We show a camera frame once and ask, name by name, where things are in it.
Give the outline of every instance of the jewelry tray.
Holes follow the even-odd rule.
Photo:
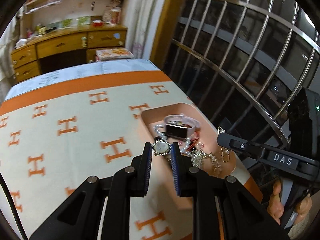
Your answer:
[[[156,124],[163,124],[163,119],[171,114],[184,114],[192,117],[200,122],[200,139],[204,143],[203,150],[207,153],[212,152],[221,165],[222,171],[219,178],[224,178],[235,169],[236,156],[233,151],[230,151],[230,160],[227,163],[222,162],[221,148],[217,143],[218,130],[210,123],[210,121],[200,112],[200,110],[192,105],[185,103],[178,103],[174,105],[161,106],[157,108],[147,109],[141,112],[139,119],[139,136],[146,142],[154,143],[154,126]],[[163,156],[153,156],[153,168],[158,174],[161,174],[162,183],[168,190],[169,195],[173,198],[178,209],[191,209],[192,202],[188,198],[180,198],[176,195],[172,177],[172,170]],[[203,169],[210,174],[211,161],[204,160]]]

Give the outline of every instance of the human hand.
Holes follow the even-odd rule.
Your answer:
[[[280,201],[281,192],[281,182],[277,180],[273,185],[273,194],[270,196],[269,206],[267,208],[268,213],[274,218],[275,221],[280,225],[280,217],[283,215],[284,206]],[[295,212],[298,213],[296,220],[294,221],[294,225],[298,224],[309,213],[312,206],[312,200],[310,194],[308,194],[301,202],[296,205]]]

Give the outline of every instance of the earring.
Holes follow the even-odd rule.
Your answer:
[[[222,133],[225,133],[226,131],[225,130],[223,130],[222,129],[222,127],[218,127],[218,135],[219,134],[222,134]],[[227,163],[229,160],[230,160],[230,151],[229,151],[229,149],[226,149],[226,148],[224,148],[224,147],[222,147],[222,146],[220,146],[220,149],[221,149],[221,157],[222,157],[222,161],[224,162],[224,163]],[[225,152],[226,154],[228,154],[228,160],[227,161],[225,161],[224,160],[224,154],[223,154],[223,152]]]

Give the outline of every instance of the ring with white stone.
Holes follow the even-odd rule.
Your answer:
[[[155,155],[167,155],[171,152],[170,143],[165,140],[157,140],[152,145],[152,151]]]

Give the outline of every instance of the white watch band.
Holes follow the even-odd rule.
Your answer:
[[[196,129],[200,128],[199,121],[183,114],[172,114],[166,116],[164,118],[164,123],[168,124],[169,122],[181,122],[182,124],[191,126],[191,128],[188,128],[187,137],[190,137],[196,131]]]

